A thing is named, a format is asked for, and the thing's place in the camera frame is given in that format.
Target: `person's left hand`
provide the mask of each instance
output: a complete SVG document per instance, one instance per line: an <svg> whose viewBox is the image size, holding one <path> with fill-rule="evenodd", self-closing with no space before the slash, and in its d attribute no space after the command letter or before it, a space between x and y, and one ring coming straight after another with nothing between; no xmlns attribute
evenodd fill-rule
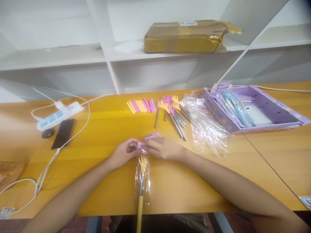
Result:
<svg viewBox="0 0 311 233"><path fill-rule="evenodd" d="M114 153L108 158L111 168L122 167L128 160L138 155L140 153L140 150L137 149L138 142L138 139L130 138L118 145Z"/></svg>

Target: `metal rod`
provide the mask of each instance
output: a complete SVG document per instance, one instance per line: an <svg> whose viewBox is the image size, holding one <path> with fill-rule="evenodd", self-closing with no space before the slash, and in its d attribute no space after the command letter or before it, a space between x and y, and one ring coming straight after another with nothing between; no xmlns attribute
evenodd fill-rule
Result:
<svg viewBox="0 0 311 233"><path fill-rule="evenodd" d="M176 115L175 115L175 120L177 120L178 123L179 123L183 128L185 127L184 122L183 122L182 120L180 120L178 117L176 117Z"/></svg>
<svg viewBox="0 0 311 233"><path fill-rule="evenodd" d="M179 105L179 107L180 107L184 112L186 112L186 113L188 113L188 114L190 115L190 112L189 112L187 109L185 109L183 106Z"/></svg>
<svg viewBox="0 0 311 233"><path fill-rule="evenodd" d="M177 126L177 124L176 124L176 122L175 122L175 120L174 120L172 114L169 114L169 116L171 117L172 122L173 122L173 124L175 125L176 130L178 131L179 136L182 138L182 134L181 134L181 132L180 132L180 130L179 130L179 127Z"/></svg>
<svg viewBox="0 0 311 233"><path fill-rule="evenodd" d="M179 122L177 120L176 120L176 123L177 123L177 126L179 127L179 130L181 132L182 138L184 139L184 141L187 141L187 138L186 138L186 136L184 134L184 131L182 131L182 129L180 127L180 124L179 124Z"/></svg>
<svg viewBox="0 0 311 233"><path fill-rule="evenodd" d="M184 111L181 111L181 113L192 123L195 125L194 120L192 119L192 117L188 116Z"/></svg>
<svg viewBox="0 0 311 233"><path fill-rule="evenodd" d="M181 117L180 117L178 114L175 114L175 116L176 116L177 119L179 119L179 120L182 121L182 123L183 123L184 126L187 126L186 121L183 121L183 120L181 119Z"/></svg>
<svg viewBox="0 0 311 233"><path fill-rule="evenodd" d="M181 113L182 113L184 116L187 115L187 116L194 122L192 116L190 115L190 113L189 113L188 111L181 110Z"/></svg>
<svg viewBox="0 0 311 233"><path fill-rule="evenodd" d="M176 109L174 109L174 112L176 113L176 115L180 117L182 121L185 121L185 119L180 115L180 113Z"/></svg>
<svg viewBox="0 0 311 233"><path fill-rule="evenodd" d="M142 196L144 193L144 174L142 175L142 181L140 184L140 195Z"/></svg>
<svg viewBox="0 0 311 233"><path fill-rule="evenodd" d="M156 111L156 119L155 119L155 123L156 123L156 124L155 124L155 127L156 127L156 128L158 128L159 110L160 110L160 109L158 108L158 110Z"/></svg>

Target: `orange package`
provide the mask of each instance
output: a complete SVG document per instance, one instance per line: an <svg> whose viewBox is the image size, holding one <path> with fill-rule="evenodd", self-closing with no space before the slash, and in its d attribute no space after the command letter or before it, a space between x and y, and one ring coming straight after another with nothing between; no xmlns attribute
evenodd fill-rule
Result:
<svg viewBox="0 0 311 233"><path fill-rule="evenodd" d="M0 192L18 180L25 167L21 162L0 161Z"/></svg>

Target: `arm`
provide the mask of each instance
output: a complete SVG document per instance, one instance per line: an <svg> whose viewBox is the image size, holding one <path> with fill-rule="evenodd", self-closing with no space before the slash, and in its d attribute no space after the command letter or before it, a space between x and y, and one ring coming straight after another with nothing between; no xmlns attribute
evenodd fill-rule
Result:
<svg viewBox="0 0 311 233"><path fill-rule="evenodd" d="M30 220L22 233L54 233L62 229L110 172L139 154L137 142L139 140L129 139L121 143L107 160L55 196Z"/></svg>
<svg viewBox="0 0 311 233"><path fill-rule="evenodd" d="M208 182L249 217L257 232L309 232L308 225L270 193L238 173L205 159L164 138L148 140L143 148L158 158L177 161Z"/></svg>

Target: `power strip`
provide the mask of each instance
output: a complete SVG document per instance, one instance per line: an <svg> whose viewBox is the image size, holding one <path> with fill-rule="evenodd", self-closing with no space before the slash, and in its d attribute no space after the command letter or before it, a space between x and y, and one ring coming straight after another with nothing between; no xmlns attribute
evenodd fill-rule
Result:
<svg viewBox="0 0 311 233"><path fill-rule="evenodd" d="M82 107L78 102L73 102L65 108L68 108L68 110L58 111L48 116L44 120L38 122L37 129L39 131L44 131L46 129L53 128L54 126L60 124L63 120L72 117L73 115L81 112L84 109L84 107Z"/></svg>

